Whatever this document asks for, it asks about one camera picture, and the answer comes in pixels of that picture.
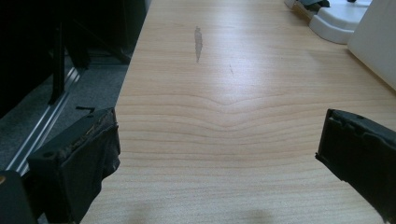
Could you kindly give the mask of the aluminium floor rail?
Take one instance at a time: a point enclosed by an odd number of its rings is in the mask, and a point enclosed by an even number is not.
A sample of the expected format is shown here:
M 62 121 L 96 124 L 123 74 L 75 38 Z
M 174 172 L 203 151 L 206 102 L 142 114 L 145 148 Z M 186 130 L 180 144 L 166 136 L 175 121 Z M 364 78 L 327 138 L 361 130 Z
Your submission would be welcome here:
M 72 67 L 65 78 L 64 92 L 52 105 L 48 105 L 46 107 L 43 115 L 40 117 L 33 130 L 30 131 L 29 135 L 25 138 L 25 140 L 19 147 L 14 158 L 7 165 L 7 170 L 16 171 L 21 175 L 27 172 L 27 157 L 43 145 L 53 125 L 64 110 L 70 93 L 77 85 L 80 77 L 81 74 L 77 70 L 77 68 Z

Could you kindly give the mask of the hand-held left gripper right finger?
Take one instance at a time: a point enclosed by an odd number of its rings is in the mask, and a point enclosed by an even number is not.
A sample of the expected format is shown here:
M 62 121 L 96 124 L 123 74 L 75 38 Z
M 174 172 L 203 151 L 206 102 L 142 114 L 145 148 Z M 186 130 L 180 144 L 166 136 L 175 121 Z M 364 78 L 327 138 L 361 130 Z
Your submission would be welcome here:
M 363 116 L 330 109 L 316 159 L 386 223 L 396 223 L 396 132 Z

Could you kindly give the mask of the black metal stand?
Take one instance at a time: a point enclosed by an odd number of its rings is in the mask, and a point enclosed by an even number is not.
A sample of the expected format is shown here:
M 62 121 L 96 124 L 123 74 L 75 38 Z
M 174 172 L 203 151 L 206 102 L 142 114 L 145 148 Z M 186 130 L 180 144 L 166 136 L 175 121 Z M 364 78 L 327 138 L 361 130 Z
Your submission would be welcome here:
M 93 31 L 85 27 L 82 23 L 75 19 L 71 19 L 66 14 L 60 13 L 56 17 L 54 48 L 53 48 L 53 75 L 52 75 L 52 93 L 49 104 L 54 105 L 64 94 L 65 75 L 64 75 L 64 55 L 68 50 L 71 54 L 72 63 L 78 68 L 87 68 L 89 64 L 89 56 L 86 48 L 81 41 L 75 37 L 75 34 L 86 36 L 90 41 L 98 44 L 105 51 L 109 52 L 122 63 L 128 63 L 130 56 L 122 53 L 120 49 L 116 49 L 95 34 Z

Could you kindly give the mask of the white plastic appliance base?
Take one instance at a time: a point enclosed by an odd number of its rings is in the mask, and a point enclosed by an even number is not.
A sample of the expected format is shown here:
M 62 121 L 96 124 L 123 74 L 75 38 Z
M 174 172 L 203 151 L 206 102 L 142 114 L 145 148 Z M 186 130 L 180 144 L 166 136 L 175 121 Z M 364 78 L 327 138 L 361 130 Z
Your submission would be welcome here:
M 308 27 L 319 37 L 345 45 L 353 35 L 373 0 L 328 0 L 329 7 L 309 11 L 298 0 L 283 0 L 292 11 L 307 19 Z

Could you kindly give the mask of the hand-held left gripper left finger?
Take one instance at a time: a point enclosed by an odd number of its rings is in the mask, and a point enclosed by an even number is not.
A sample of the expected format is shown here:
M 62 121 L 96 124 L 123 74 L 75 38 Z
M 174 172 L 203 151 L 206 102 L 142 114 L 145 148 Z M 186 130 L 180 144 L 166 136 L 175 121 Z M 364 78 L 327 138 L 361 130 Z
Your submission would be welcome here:
M 79 223 L 120 166 L 115 110 L 92 112 L 28 156 L 29 171 L 43 184 L 44 213 L 51 223 Z

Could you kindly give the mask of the white box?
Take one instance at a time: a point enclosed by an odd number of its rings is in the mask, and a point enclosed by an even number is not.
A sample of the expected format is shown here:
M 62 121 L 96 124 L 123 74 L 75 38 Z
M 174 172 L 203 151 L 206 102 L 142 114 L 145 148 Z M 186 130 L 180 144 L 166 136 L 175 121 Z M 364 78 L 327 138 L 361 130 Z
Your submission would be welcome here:
M 396 90 L 396 0 L 373 0 L 347 47 Z

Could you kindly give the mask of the dark object on appliance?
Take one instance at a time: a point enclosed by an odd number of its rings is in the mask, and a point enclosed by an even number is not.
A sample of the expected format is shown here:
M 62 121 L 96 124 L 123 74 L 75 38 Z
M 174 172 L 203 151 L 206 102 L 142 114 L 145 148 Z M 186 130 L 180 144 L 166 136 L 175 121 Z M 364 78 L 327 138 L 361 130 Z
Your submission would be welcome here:
M 298 0 L 305 9 L 318 12 L 322 7 L 329 7 L 328 0 Z

